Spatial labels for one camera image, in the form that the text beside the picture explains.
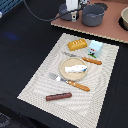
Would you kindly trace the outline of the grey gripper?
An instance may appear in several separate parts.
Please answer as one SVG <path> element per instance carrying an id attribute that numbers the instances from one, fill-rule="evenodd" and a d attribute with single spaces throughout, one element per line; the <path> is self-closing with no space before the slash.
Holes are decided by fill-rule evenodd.
<path id="1" fill-rule="evenodd" d="M 78 12 L 78 11 L 80 11 L 81 9 L 80 8 L 77 8 L 77 9 L 73 9 L 73 10 L 70 10 L 69 11 L 69 13 L 72 13 L 71 15 L 72 15 L 72 22 L 76 22 L 76 18 L 77 18 L 77 15 L 76 15 L 76 13 Z"/>

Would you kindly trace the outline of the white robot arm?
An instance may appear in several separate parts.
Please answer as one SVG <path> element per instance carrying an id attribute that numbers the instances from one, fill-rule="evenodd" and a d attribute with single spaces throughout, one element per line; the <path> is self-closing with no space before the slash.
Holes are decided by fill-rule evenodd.
<path id="1" fill-rule="evenodd" d="M 67 11 L 71 13 L 71 20 L 76 21 L 78 12 L 78 0 L 66 0 Z"/>

